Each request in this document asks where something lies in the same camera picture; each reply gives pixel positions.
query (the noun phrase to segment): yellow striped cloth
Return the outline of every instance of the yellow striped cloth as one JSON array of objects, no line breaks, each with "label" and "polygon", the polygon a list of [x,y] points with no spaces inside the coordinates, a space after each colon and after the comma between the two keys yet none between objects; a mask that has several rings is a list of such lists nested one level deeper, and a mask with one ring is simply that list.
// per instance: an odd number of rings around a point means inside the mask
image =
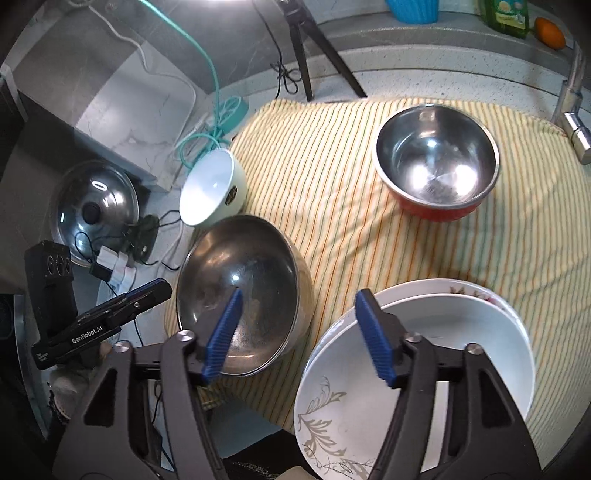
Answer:
[{"label": "yellow striped cloth", "polygon": [[[277,100],[242,130],[232,151],[248,178],[245,210],[269,220],[300,250],[316,311],[305,345],[254,377],[222,384],[293,431],[304,364],[358,289],[428,277],[469,280],[506,298],[529,332],[537,388],[527,423],[545,465],[591,400],[590,170],[549,122],[501,106],[444,101],[490,129],[501,175],[493,193],[461,220],[408,216],[374,172],[371,139],[388,116],[428,101]],[[177,330],[172,308],[166,325],[170,334]]]}]

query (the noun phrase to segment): dish soap bottle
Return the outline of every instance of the dish soap bottle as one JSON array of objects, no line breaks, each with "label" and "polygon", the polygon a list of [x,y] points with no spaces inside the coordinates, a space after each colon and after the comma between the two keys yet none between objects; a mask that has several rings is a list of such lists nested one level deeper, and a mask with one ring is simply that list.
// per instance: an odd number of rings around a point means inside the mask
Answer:
[{"label": "dish soap bottle", "polygon": [[491,28],[525,38],[530,31],[527,0],[480,0],[480,14]]}]

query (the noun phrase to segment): tripod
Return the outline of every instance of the tripod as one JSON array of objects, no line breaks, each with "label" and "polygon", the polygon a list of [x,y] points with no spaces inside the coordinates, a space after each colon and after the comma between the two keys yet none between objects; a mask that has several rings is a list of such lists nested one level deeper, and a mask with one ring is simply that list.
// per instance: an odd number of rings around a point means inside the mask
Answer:
[{"label": "tripod", "polygon": [[345,61],[332,46],[332,43],[320,31],[310,11],[299,0],[275,0],[275,2],[281,8],[283,16],[290,26],[291,43],[294,47],[295,57],[301,73],[301,81],[304,83],[304,91],[306,92],[308,101],[312,100],[314,93],[312,92],[312,85],[310,83],[310,73],[308,72],[306,53],[304,52],[300,29],[320,47],[332,65],[335,66],[337,72],[351,85],[353,91],[360,98],[366,98],[367,94],[361,88],[353,72],[351,72]]}]

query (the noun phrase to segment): tripod leg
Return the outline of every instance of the tripod leg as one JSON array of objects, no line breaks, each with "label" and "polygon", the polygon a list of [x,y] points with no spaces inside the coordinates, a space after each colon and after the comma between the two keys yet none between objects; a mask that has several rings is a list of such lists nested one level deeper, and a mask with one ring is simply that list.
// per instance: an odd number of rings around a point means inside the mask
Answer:
[{"label": "tripod leg", "polygon": [[295,59],[297,60],[298,68],[301,73],[301,81],[304,84],[304,91],[308,101],[312,100],[312,84],[310,83],[310,73],[308,72],[308,64],[306,62],[306,53],[304,52],[304,44],[301,40],[300,29],[296,25],[290,24],[291,43],[294,47]]},{"label": "tripod leg", "polygon": [[360,98],[366,98],[367,94],[365,93],[363,88],[361,88],[361,85],[353,75],[353,72],[347,66],[347,64],[339,55],[339,53],[335,50],[328,38],[326,38],[324,34],[320,31],[318,25],[316,25],[315,22],[308,20],[303,22],[301,24],[301,27],[308,34],[308,36],[312,40],[314,40],[316,45],[320,47],[320,49],[324,52],[324,54],[330,60],[332,65],[335,66],[337,72],[339,72],[345,78],[345,80],[349,82],[349,85],[351,85],[351,88],[357,94],[357,96]]}]

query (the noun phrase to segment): blue container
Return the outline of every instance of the blue container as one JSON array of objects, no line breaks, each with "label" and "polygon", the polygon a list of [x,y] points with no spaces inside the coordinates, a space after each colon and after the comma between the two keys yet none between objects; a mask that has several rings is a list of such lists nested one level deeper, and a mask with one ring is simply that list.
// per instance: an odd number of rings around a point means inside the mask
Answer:
[{"label": "blue container", "polygon": [[386,0],[397,20],[404,23],[435,23],[439,18],[439,0]]}]

